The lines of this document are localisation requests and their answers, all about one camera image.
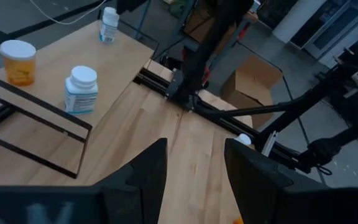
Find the wooden table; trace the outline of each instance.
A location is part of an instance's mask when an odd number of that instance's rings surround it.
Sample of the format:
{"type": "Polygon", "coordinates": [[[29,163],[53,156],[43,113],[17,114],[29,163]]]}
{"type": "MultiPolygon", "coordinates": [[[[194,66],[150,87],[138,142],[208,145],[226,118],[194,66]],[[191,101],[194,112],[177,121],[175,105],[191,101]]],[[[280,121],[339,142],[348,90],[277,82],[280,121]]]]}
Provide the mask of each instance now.
{"type": "MultiPolygon", "coordinates": [[[[89,55],[84,55],[80,46],[93,43],[91,34],[96,34],[92,24],[90,26],[39,50],[37,63],[45,75],[40,79],[54,77],[55,86],[50,88],[36,83],[25,88],[59,105],[60,89],[63,88],[61,76],[66,77],[73,64],[88,63],[98,73],[110,75],[103,81],[116,88],[102,89],[98,103],[101,108],[107,108],[103,103],[109,100],[111,107],[103,116],[83,118],[89,122],[95,122],[96,118],[100,120],[94,123],[96,127],[80,175],[71,179],[0,147],[0,185],[92,185],[130,161],[156,139],[168,138],[168,177],[159,223],[232,223],[239,217],[239,211],[227,179],[223,144],[226,138],[235,136],[197,114],[165,101],[158,93],[131,82],[143,65],[167,80],[171,79],[172,73],[153,61],[145,64],[145,58],[150,57],[152,51],[124,34],[119,35],[127,42],[116,47],[115,52],[94,43],[93,47],[85,47],[89,55]],[[144,56],[130,56],[138,50],[139,55],[144,56]],[[127,66],[114,55],[128,59],[128,63],[134,62],[132,68],[124,69],[127,66]],[[40,91],[49,88],[59,93],[46,95],[40,91]]],[[[200,94],[217,108],[233,108],[207,91],[200,94]]],[[[25,103],[22,106],[34,109],[25,103]]],[[[239,119],[252,126],[250,116],[239,119]]],[[[22,114],[16,113],[0,124],[0,138],[67,169],[78,167],[81,152],[78,142],[22,114]]]]}

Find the doorway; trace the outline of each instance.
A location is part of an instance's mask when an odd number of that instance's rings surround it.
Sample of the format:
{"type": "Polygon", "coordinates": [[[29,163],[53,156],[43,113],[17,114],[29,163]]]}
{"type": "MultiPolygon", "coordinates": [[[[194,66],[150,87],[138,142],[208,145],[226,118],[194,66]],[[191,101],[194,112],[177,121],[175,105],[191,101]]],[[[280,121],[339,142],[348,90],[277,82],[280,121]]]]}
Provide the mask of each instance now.
{"type": "Polygon", "coordinates": [[[304,46],[314,58],[323,56],[358,24],[358,1],[346,1],[340,8],[332,6],[329,4],[324,8],[319,17],[323,25],[304,46]]]}

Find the white cap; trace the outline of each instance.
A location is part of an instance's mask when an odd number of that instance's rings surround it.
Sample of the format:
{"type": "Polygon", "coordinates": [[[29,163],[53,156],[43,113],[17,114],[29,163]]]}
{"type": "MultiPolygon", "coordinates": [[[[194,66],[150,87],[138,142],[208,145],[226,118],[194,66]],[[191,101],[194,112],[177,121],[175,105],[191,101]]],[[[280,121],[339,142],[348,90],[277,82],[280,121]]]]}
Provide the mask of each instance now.
{"type": "Polygon", "coordinates": [[[235,140],[245,144],[246,146],[249,146],[251,144],[251,138],[249,138],[246,134],[240,134],[238,137],[235,138],[235,140]]]}
{"type": "Polygon", "coordinates": [[[117,15],[117,10],[115,8],[113,8],[113,7],[105,7],[103,13],[104,14],[109,14],[109,16],[110,15],[116,16],[117,15]]]}
{"type": "Polygon", "coordinates": [[[71,70],[70,81],[72,84],[80,87],[92,87],[96,84],[98,74],[92,68],[87,66],[75,66],[71,70]]]}
{"type": "Polygon", "coordinates": [[[33,45],[21,40],[7,40],[0,46],[0,53],[13,60],[30,60],[36,53],[33,45]]]}

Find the wooden tabletop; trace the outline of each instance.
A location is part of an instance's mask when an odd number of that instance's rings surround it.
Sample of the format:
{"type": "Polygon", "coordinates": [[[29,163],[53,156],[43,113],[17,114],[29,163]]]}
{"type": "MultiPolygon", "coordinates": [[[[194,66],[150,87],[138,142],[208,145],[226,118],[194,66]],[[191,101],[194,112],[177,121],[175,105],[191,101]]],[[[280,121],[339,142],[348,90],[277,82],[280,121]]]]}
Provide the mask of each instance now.
{"type": "MultiPolygon", "coordinates": [[[[85,56],[72,55],[68,60],[75,61],[75,57],[85,56]]],[[[172,71],[153,61],[144,66],[172,79],[172,71]]],[[[232,224],[239,218],[223,157],[224,140],[233,134],[133,82],[121,92],[104,94],[116,100],[93,130],[77,179],[0,146],[0,185],[92,185],[158,138],[167,138],[168,176],[159,223],[232,224]]],[[[233,108],[207,91],[200,96],[219,109],[233,108]]],[[[238,119],[252,126],[250,116],[238,119]]],[[[0,138],[66,169],[78,167],[82,144],[23,114],[16,113],[0,124],[0,138]]]]}
{"type": "MultiPolygon", "coordinates": [[[[111,45],[106,45],[99,41],[98,31],[96,21],[38,50],[35,83],[19,88],[63,110],[65,79],[72,68],[91,67],[98,73],[98,100],[93,113],[77,117],[96,127],[154,52],[121,32],[111,45]]],[[[3,68],[0,79],[7,81],[3,68]]],[[[81,137],[86,136],[86,129],[5,89],[0,88],[0,97],[81,137]]]]}

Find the black metal frame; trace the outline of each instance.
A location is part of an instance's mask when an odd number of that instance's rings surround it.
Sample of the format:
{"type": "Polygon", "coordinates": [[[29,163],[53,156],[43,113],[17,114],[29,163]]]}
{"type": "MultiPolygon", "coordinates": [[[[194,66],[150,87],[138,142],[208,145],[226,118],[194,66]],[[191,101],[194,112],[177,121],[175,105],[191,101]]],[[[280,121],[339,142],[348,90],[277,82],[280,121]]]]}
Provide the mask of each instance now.
{"type": "Polygon", "coordinates": [[[83,137],[81,137],[81,136],[79,136],[77,134],[74,134],[74,133],[72,133],[72,132],[70,132],[70,131],[68,131],[68,130],[66,130],[66,129],[64,129],[64,128],[56,125],[56,124],[53,124],[53,123],[47,121],[46,119],[41,118],[40,116],[37,116],[34,113],[31,113],[30,111],[22,109],[22,108],[20,108],[20,107],[18,107],[16,105],[13,105],[12,103],[10,103],[10,102],[8,102],[6,100],[3,100],[2,98],[0,98],[0,104],[4,105],[4,106],[2,106],[2,108],[0,108],[0,122],[2,122],[3,119],[7,118],[7,116],[6,116],[7,114],[13,114],[13,111],[20,112],[20,113],[22,113],[22,114],[24,114],[24,115],[26,115],[26,116],[28,116],[28,117],[40,122],[40,123],[42,123],[42,124],[44,124],[44,125],[46,125],[46,126],[48,126],[50,128],[53,128],[56,131],[59,131],[61,133],[66,134],[68,137],[71,137],[73,139],[76,139],[79,142],[82,142],[83,143],[83,150],[81,152],[80,163],[78,165],[77,171],[74,173],[74,172],[72,172],[72,171],[70,171],[70,170],[68,170],[66,168],[63,168],[63,167],[61,167],[59,165],[56,165],[56,164],[54,164],[54,163],[52,163],[52,162],[50,162],[50,161],[48,161],[46,159],[43,159],[43,158],[41,158],[41,157],[39,157],[39,156],[37,156],[37,155],[35,155],[33,153],[30,153],[30,152],[28,152],[26,150],[23,150],[23,149],[15,146],[13,144],[10,144],[10,143],[2,140],[2,139],[0,139],[0,146],[5,147],[6,149],[8,149],[8,150],[10,150],[12,152],[16,152],[19,155],[24,156],[24,157],[26,157],[28,159],[32,159],[33,161],[38,162],[39,164],[47,166],[47,167],[49,167],[49,168],[51,168],[51,169],[53,169],[53,170],[55,170],[57,172],[65,174],[65,175],[67,175],[67,176],[69,176],[71,178],[74,178],[74,179],[77,178],[78,174],[80,173],[81,165],[82,165],[82,162],[83,162],[83,159],[84,159],[84,156],[85,156],[86,147],[87,147],[87,144],[88,144],[88,139],[89,139],[89,136],[90,136],[90,133],[91,133],[91,130],[92,130],[92,125],[88,124],[87,122],[85,122],[85,121],[83,121],[83,120],[81,120],[81,119],[79,119],[79,118],[77,118],[77,117],[75,117],[73,115],[70,115],[70,114],[62,111],[61,109],[59,109],[59,108],[57,108],[57,107],[55,107],[55,106],[53,106],[53,105],[51,105],[51,104],[49,104],[49,103],[47,103],[45,101],[42,101],[41,99],[39,99],[39,98],[37,98],[35,96],[32,96],[32,95],[28,94],[27,92],[25,92],[25,91],[23,91],[23,90],[21,90],[21,89],[19,89],[17,87],[12,86],[12,85],[10,85],[10,84],[2,81],[2,80],[0,80],[0,87],[10,91],[11,93],[14,93],[17,96],[25,98],[25,99],[27,99],[27,100],[29,100],[29,101],[31,101],[31,102],[43,107],[43,108],[45,108],[46,110],[49,110],[49,111],[61,116],[62,118],[65,118],[65,119],[71,121],[72,123],[75,123],[75,124],[81,126],[82,128],[85,128],[87,130],[86,137],[83,138],[83,137]]]}
{"type": "MultiPolygon", "coordinates": [[[[180,99],[171,98],[171,101],[183,108],[193,110],[195,113],[236,135],[246,133],[255,144],[256,150],[262,152],[262,148],[270,133],[273,131],[282,131],[298,119],[304,112],[322,100],[329,93],[329,87],[336,82],[338,78],[350,78],[353,73],[354,69],[352,68],[344,69],[343,67],[334,67],[327,73],[328,77],[325,81],[319,83],[317,86],[307,91],[304,95],[289,102],[279,103],[273,106],[222,111],[207,102],[204,102],[200,98],[197,99],[196,105],[190,104],[190,106],[188,103],[185,103],[180,99]],[[267,126],[262,132],[258,132],[233,118],[234,116],[245,116],[250,114],[271,113],[278,111],[285,111],[285,113],[277,118],[272,124],[267,126]]],[[[146,69],[142,69],[134,81],[138,84],[149,87],[163,96],[167,96],[169,88],[172,87],[172,82],[166,81],[162,77],[146,69]]],[[[299,160],[300,155],[301,154],[299,152],[275,142],[269,157],[290,169],[296,168],[302,170],[303,172],[310,173],[310,164],[302,163],[299,160]]]]}

